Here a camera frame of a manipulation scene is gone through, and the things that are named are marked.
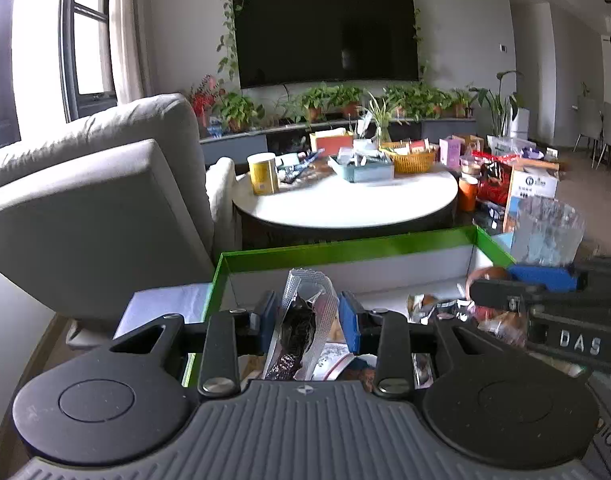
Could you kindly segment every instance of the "orange container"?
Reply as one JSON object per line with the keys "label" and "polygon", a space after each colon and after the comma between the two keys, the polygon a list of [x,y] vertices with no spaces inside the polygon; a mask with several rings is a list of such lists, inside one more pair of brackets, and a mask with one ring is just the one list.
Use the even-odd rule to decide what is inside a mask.
{"label": "orange container", "polygon": [[349,132],[343,132],[325,137],[317,137],[317,134],[310,134],[310,145],[312,151],[316,152],[323,148],[325,156],[335,156],[339,154],[341,148],[352,148],[354,146],[354,136]]}
{"label": "orange container", "polygon": [[478,180],[466,174],[459,180],[458,205],[461,211],[474,211],[476,207],[476,191],[478,185]]}

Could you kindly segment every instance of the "sofa armrest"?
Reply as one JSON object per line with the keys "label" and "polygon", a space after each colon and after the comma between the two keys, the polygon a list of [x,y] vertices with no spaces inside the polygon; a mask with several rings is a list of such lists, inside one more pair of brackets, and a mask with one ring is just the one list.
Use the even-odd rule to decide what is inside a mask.
{"label": "sofa armrest", "polygon": [[210,201],[210,213],[214,221],[212,259],[218,263],[221,253],[240,251],[240,218],[232,202],[234,187],[234,161],[221,157],[205,174],[205,189]]}

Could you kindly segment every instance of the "television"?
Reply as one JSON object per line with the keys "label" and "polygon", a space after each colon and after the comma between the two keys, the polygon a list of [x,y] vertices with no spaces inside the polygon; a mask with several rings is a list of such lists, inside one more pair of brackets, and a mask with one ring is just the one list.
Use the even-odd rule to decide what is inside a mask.
{"label": "television", "polygon": [[241,88],[419,78],[414,0],[234,0]]}

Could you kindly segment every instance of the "sofa cushion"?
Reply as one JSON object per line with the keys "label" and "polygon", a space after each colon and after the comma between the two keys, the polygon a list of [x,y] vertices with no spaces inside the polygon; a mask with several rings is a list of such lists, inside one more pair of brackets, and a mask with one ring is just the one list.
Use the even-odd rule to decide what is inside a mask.
{"label": "sofa cushion", "polygon": [[214,226],[205,192],[198,123],[181,94],[140,99],[56,128],[48,141],[22,140],[1,148],[0,187],[80,156],[145,139],[154,139],[159,144],[210,254]]}

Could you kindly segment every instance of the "clear plastic container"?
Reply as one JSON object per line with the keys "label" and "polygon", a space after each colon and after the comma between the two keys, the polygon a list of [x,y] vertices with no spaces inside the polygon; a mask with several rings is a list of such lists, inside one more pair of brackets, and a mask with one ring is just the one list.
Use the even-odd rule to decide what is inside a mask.
{"label": "clear plastic container", "polygon": [[523,148],[537,148],[531,140],[517,139],[516,137],[494,137],[488,136],[490,151],[494,156],[512,155],[523,152]]}
{"label": "clear plastic container", "polygon": [[585,220],[575,208],[554,198],[524,198],[510,252],[517,263],[563,266],[574,260],[584,232]]}
{"label": "clear plastic container", "polygon": [[482,162],[479,158],[472,155],[461,157],[461,173],[479,178],[481,176]]}

